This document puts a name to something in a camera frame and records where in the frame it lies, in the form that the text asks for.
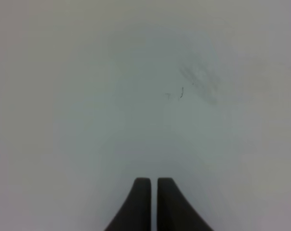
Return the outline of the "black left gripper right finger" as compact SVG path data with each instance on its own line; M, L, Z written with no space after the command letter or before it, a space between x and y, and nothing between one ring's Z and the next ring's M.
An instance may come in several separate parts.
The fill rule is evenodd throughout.
M212 231L172 178L158 178L158 231Z

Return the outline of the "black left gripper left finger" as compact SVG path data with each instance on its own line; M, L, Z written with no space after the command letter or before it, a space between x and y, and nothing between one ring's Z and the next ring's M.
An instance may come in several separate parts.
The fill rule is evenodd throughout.
M136 178L123 205L106 231L151 230L151 180Z

